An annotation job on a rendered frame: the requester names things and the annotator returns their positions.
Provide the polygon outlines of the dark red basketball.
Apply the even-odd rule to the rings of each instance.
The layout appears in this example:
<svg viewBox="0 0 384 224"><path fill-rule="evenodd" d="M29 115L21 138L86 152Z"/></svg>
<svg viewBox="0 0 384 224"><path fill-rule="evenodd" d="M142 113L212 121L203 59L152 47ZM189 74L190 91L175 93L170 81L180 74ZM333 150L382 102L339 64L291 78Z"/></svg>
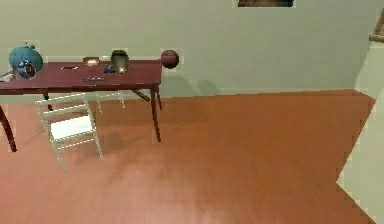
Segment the dark red basketball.
<svg viewBox="0 0 384 224"><path fill-rule="evenodd" d="M179 64L179 55L174 50L165 50L160 57L161 64L167 69L174 69Z"/></svg>

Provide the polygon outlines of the white wooden chair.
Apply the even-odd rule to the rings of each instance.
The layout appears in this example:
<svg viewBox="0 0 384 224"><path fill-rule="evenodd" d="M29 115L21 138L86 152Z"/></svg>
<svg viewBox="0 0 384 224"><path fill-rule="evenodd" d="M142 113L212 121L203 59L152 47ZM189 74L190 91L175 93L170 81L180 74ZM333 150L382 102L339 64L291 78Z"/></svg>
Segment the white wooden chair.
<svg viewBox="0 0 384 224"><path fill-rule="evenodd" d="M62 153L71 147L93 142L103 157L89 100L77 93L35 102L38 116L48 135L57 160L67 169Z"/></svg>
<svg viewBox="0 0 384 224"><path fill-rule="evenodd" d="M122 104L122 108L125 108L125 99L124 94L120 91L115 92L96 92L96 102L98 105L99 112L102 113L101 101L103 99L118 99Z"/></svg>

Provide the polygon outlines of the dark metal vase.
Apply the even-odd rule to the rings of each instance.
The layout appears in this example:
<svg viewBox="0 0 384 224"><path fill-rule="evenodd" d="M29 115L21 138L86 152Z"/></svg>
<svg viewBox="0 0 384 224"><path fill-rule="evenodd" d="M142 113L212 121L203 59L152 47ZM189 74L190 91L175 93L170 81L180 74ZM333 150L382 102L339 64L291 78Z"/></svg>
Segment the dark metal vase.
<svg viewBox="0 0 384 224"><path fill-rule="evenodd" d="M122 74L128 70L129 56L125 50L114 50L111 55L111 64L113 69Z"/></svg>

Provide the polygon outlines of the dark red wooden table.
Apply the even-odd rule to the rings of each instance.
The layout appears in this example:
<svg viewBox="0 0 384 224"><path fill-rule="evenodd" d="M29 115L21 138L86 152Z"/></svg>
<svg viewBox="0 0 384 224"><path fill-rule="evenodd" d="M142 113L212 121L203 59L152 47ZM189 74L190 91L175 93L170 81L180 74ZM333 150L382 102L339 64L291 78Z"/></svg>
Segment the dark red wooden table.
<svg viewBox="0 0 384 224"><path fill-rule="evenodd" d="M156 103L161 84L162 64L157 60L130 60L128 72L124 74L104 73L107 61L93 67L82 62L49 62L31 80L16 78L10 82L0 82L0 96L70 92L95 92L117 90L148 89L151 94L152 119L157 141L161 141L157 119ZM76 70L62 70L63 66L78 66ZM104 77L105 81L83 82L86 77Z"/></svg>

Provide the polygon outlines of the grey flat object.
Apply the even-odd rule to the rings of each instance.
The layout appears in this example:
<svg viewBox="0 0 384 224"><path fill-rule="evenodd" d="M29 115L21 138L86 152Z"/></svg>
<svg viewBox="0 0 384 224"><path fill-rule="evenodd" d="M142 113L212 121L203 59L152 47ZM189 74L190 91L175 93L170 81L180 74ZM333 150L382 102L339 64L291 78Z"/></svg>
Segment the grey flat object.
<svg viewBox="0 0 384 224"><path fill-rule="evenodd" d="M0 82L10 82L18 77L17 71L9 71L0 75Z"/></svg>

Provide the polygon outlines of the dark framed wall picture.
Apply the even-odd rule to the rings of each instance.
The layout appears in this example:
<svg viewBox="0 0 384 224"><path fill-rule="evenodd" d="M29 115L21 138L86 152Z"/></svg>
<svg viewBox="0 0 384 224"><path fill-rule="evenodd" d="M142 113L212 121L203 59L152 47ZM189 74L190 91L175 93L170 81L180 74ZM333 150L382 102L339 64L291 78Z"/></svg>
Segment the dark framed wall picture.
<svg viewBox="0 0 384 224"><path fill-rule="evenodd" d="M293 7L295 0L238 0L238 7Z"/></svg>

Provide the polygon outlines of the brown wooden frame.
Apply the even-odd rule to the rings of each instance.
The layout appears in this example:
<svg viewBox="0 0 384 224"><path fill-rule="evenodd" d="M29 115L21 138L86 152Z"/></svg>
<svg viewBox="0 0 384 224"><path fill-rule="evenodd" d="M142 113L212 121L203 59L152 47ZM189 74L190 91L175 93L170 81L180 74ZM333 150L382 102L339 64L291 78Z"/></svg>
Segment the brown wooden frame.
<svg viewBox="0 0 384 224"><path fill-rule="evenodd" d="M369 40L384 43L384 8L380 13L380 17L376 23L373 33L369 35Z"/></svg>

